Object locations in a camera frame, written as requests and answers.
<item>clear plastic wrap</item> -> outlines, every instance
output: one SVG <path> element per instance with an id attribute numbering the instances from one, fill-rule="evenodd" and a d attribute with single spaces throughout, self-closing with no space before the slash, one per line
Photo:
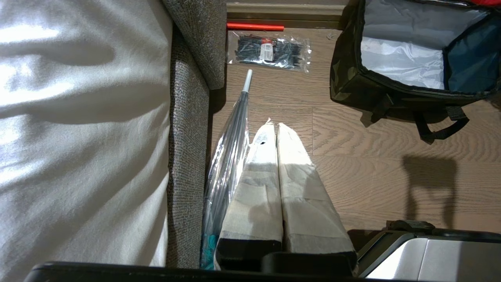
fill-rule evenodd
<path id="1" fill-rule="evenodd" d="M 310 40 L 287 34 L 228 31 L 227 63 L 245 63 L 309 72 Z"/>
<path id="2" fill-rule="evenodd" d="M 249 149 L 247 125 L 248 86 L 252 71 L 247 73 L 244 91 L 233 106 L 212 157 L 205 185 L 200 268 L 214 269 L 213 259 L 222 222 L 235 192 Z"/>

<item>bag strap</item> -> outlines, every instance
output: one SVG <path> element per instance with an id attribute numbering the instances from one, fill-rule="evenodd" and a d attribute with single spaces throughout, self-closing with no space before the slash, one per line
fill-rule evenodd
<path id="1" fill-rule="evenodd" d="M 415 111 L 413 112 L 414 114 L 414 121 L 416 122 L 417 126 L 417 131 L 419 132 L 419 136 L 421 137 L 422 140 L 444 140 L 454 133 L 458 132 L 463 128 L 468 122 L 469 119 L 466 117 L 464 114 L 463 110 L 459 106 L 447 106 L 445 107 L 445 110 L 447 110 L 447 114 L 449 115 L 450 120 L 455 120 L 456 122 L 444 129 L 441 129 L 439 131 L 431 132 L 430 128 L 428 127 L 428 123 L 426 123 L 426 120 L 424 119 L 424 115 L 422 112 Z"/>

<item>baseboard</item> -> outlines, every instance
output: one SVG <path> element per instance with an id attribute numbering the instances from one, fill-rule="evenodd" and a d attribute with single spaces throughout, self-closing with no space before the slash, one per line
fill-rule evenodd
<path id="1" fill-rule="evenodd" d="M 226 4 L 228 21 L 320 29 L 339 29 L 345 7 L 346 5 Z"/>

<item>insulated bag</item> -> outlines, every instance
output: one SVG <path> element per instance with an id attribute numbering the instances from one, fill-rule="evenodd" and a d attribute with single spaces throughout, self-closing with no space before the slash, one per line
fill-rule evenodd
<path id="1" fill-rule="evenodd" d="M 331 64 L 331 99 L 369 110 L 413 112 L 423 140 L 446 139 L 468 123 L 461 106 L 501 89 L 501 15 L 470 2 L 359 0 Z M 423 116 L 455 123 L 432 132 Z"/>

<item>teal fabric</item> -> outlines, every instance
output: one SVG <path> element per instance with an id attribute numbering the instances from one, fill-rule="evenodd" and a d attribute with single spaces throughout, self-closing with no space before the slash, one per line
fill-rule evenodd
<path id="1" fill-rule="evenodd" d="M 494 88 L 499 77 L 501 17 L 489 18 L 452 44 L 447 54 L 448 89 L 479 92 Z"/>

